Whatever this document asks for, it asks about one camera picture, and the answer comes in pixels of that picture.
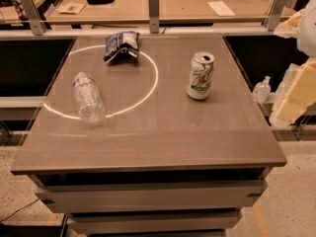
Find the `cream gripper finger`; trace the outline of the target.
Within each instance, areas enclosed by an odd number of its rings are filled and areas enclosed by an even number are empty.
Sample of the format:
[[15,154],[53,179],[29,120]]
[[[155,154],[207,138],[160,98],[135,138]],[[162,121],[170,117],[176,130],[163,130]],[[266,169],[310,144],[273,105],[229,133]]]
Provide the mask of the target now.
[[283,121],[295,122],[315,103],[316,62],[313,61],[300,66],[276,111],[276,117]]

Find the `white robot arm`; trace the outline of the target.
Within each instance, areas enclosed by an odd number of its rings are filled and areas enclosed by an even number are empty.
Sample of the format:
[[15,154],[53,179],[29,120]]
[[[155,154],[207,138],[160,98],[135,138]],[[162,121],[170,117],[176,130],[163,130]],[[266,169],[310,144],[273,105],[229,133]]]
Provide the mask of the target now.
[[278,25],[275,34],[296,38],[297,48],[309,56],[291,78],[283,77],[284,95],[273,107],[277,123],[294,123],[310,106],[316,103],[316,0],[310,0],[304,9]]

